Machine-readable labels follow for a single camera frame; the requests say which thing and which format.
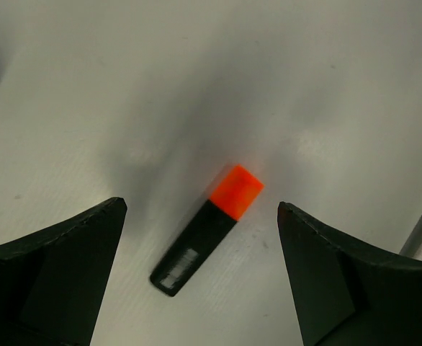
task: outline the orange cap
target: orange cap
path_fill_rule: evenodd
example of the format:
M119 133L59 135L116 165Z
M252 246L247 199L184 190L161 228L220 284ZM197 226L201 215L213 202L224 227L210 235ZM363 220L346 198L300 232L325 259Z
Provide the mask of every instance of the orange cap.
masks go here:
M210 200L234 220L240 220L264 185L241 165L233 167L211 194Z

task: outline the highlighter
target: highlighter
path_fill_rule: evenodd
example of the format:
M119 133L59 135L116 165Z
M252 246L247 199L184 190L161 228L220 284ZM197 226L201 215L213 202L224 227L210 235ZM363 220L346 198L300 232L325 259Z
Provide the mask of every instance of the highlighter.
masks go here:
M264 188L241 165L211 193L153 270L152 284L174 297L237 224Z

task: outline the black and orange marker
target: black and orange marker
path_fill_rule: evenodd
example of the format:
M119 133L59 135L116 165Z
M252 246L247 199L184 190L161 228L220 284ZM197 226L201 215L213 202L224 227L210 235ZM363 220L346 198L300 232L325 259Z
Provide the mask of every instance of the black and orange marker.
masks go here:
M263 185L241 165L217 186L151 275L151 282L174 297L237 224Z

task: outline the barcode label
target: barcode label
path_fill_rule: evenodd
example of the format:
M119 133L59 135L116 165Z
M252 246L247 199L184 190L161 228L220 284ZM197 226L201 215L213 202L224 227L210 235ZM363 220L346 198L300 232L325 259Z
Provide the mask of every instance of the barcode label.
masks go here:
M184 256L176 263L168 275L160 282L161 285L171 290L176 282L181 278L184 272L189 269L193 261L198 257L198 252L193 249L187 249Z

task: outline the white table surface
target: white table surface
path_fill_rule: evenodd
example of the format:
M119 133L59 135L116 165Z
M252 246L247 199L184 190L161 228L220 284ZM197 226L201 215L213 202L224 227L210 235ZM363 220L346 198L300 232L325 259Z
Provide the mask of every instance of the white table surface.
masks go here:
M235 162L266 188L167 298ZM300 346L278 202L392 251L422 214L422 1L0 1L0 244L115 195L93 346Z

